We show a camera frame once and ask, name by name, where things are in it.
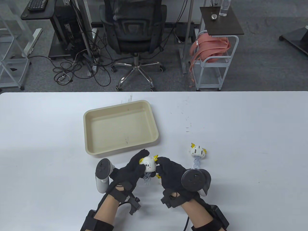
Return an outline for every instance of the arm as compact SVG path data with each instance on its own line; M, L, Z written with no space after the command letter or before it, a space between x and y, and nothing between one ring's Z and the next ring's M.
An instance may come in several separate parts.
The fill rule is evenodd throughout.
M116 189L119 191L124 190L123 187L116 187ZM120 202L118 202L113 196L108 195L95 214L94 218L113 225L119 204Z
M202 227L213 220L213 217L208 213L208 211L206 211L206 209L194 199L182 204L182 208L189 216L195 228Z

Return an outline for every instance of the white vr controller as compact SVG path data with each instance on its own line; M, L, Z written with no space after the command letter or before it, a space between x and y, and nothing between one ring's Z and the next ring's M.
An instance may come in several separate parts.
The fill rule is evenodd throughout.
M96 187L100 193L105 193L109 186L109 175L113 172L114 165L111 164L110 160L102 159L96 166L95 177Z

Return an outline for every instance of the plastic tray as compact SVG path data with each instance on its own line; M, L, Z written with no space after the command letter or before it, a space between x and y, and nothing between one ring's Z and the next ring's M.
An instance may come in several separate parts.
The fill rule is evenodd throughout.
M97 155L154 142L158 130L148 101L103 107L83 116L86 152Z

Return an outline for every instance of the wrist strap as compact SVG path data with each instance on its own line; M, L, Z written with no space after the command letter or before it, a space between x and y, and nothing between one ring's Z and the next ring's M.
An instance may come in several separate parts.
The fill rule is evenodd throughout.
M178 197L172 197L171 196L172 193L174 193L174 192L171 189L165 189L163 191L164 197L161 199L161 202L163 204L166 204L166 206L168 208L170 208L170 207L175 208L175 207L178 207L178 206L184 204L185 202L187 202L187 200L184 197L182 197L181 195L178 196Z
M192 227L193 231L219 231L222 228L222 224L220 221L216 220L215 218L204 226L199 228Z
M124 203L127 196L125 196L122 192L117 190L116 188L113 188L110 192L109 195L113 196L118 202Z
M91 230L91 231L112 231L113 230L114 227L111 224L108 224L106 222L93 218L95 214L96 214L96 211L94 210L89 211L80 231L85 231L86 229Z

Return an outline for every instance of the white table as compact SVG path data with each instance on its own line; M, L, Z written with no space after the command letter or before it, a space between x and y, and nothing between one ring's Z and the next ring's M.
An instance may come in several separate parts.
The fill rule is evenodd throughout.
M151 154L190 168L190 143L207 149L206 201L220 207L229 231L306 229L307 92L75 92L0 95L0 230L80 230L102 197L83 114L140 99L160 133L158 144L145 145ZM109 159L121 167L138 150ZM142 207L133 216L120 207L115 230L181 231L186 215L167 209L162 191L156 178L150 186L141 179L134 194Z

